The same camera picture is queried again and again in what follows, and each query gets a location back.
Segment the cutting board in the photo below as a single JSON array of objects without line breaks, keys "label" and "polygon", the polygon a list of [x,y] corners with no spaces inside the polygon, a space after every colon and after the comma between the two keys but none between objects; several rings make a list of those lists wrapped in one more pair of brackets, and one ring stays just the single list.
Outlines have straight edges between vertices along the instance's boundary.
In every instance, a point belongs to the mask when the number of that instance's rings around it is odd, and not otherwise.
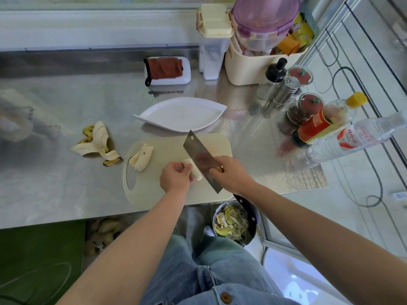
[{"label": "cutting board", "polygon": [[[231,156],[230,143],[225,136],[213,133],[198,134],[197,137],[213,156]],[[132,145],[127,152],[123,165],[123,186],[127,199],[137,205],[138,211],[150,210],[165,194],[160,187],[160,175],[164,166],[170,161],[181,162],[189,158],[183,147],[185,139],[186,136],[144,139]],[[153,146],[154,150],[146,169],[138,172],[129,164],[129,159],[140,150],[143,144]],[[131,174],[136,175],[134,188],[132,188],[133,184],[127,182],[127,176]],[[186,196],[186,204],[218,202],[231,197],[232,194],[225,189],[217,194],[208,181],[202,178],[191,184]]]}]

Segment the purple lid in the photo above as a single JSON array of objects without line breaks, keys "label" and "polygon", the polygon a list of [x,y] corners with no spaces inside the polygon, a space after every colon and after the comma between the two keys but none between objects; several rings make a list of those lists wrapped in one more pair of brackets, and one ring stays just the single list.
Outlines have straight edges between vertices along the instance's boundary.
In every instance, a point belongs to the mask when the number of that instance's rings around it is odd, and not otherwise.
[{"label": "purple lid", "polygon": [[232,13],[244,33],[287,34],[297,17],[299,0],[237,0]]}]

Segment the knife blade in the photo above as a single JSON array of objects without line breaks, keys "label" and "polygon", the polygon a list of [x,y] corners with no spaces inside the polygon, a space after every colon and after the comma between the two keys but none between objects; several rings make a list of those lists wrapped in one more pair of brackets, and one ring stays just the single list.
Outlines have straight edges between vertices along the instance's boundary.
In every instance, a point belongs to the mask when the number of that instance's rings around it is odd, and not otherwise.
[{"label": "knife blade", "polygon": [[217,169],[219,167],[219,163],[191,130],[185,139],[184,149],[194,164],[196,164],[201,174],[205,177],[216,193],[219,194],[223,187],[209,173],[211,168]]}]

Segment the brown oven mitt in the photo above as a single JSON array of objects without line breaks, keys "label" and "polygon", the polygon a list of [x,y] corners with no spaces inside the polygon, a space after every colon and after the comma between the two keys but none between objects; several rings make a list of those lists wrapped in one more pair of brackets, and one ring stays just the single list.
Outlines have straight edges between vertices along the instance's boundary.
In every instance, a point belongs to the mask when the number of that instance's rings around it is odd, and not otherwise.
[{"label": "brown oven mitt", "polygon": [[182,60],[174,57],[144,59],[147,69],[146,86],[153,79],[167,79],[182,76]]}]

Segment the blue jeans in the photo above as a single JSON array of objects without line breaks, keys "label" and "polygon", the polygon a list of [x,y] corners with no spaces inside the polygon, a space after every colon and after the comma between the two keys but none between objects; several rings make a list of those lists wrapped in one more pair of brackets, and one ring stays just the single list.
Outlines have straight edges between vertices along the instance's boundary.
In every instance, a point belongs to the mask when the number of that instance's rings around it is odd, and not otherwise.
[{"label": "blue jeans", "polygon": [[239,291],[243,286],[249,292],[261,295],[264,301],[269,296],[284,299],[262,265],[235,242],[223,237],[205,236],[191,253],[183,237],[172,235],[140,304],[172,305],[182,301],[183,304],[218,304],[216,287],[220,286],[231,290],[234,287]]}]

